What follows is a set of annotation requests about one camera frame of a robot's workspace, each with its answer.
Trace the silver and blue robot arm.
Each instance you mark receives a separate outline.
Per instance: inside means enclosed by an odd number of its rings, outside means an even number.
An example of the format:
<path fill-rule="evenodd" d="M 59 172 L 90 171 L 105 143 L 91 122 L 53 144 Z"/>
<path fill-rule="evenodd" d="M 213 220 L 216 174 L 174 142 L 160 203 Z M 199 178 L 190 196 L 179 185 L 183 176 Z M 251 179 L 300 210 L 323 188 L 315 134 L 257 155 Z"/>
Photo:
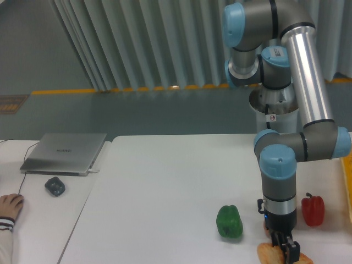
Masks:
<path fill-rule="evenodd" d="M 293 85 L 303 131 L 259 132 L 254 151 L 262 179 L 258 211 L 272 245 L 284 263 L 296 263 L 300 245 L 296 225 L 296 168 L 299 162 L 347 156 L 348 130 L 334 122 L 314 41 L 316 27 L 309 13 L 294 1 L 249 1 L 225 7 L 223 41 L 233 54 L 225 63 L 228 84 L 260 83 L 280 91 Z"/>

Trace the person's hand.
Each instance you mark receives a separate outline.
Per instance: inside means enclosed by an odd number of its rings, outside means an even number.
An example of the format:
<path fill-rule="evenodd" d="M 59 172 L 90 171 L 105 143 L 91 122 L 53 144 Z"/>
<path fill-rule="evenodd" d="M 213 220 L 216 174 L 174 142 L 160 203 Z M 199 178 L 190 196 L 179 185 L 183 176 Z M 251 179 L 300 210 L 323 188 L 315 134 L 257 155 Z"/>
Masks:
<path fill-rule="evenodd" d="M 0 202 L 1 218 L 15 221 L 24 205 L 24 197 L 19 194 L 2 195 Z"/>

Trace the white striped sleeve forearm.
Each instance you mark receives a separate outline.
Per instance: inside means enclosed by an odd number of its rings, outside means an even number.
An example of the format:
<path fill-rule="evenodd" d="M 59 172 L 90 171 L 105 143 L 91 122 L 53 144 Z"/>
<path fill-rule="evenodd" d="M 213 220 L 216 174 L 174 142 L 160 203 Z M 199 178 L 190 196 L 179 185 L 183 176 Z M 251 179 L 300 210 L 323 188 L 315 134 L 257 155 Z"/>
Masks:
<path fill-rule="evenodd" d="M 1 263 L 12 263 L 14 219 L 1 217 Z"/>

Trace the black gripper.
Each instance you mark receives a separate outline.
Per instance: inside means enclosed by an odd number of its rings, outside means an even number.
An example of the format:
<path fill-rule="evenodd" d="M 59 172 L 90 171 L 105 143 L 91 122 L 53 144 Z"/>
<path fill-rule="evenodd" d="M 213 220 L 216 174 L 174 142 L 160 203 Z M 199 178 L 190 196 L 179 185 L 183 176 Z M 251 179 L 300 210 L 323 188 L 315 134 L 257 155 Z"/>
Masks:
<path fill-rule="evenodd" d="M 283 253 L 284 263 L 298 262 L 300 245 L 292 240 L 292 230 L 297 223 L 296 199 L 287 201 L 258 199 L 257 207 L 258 212 L 264 215 L 272 246 L 278 246 Z"/>

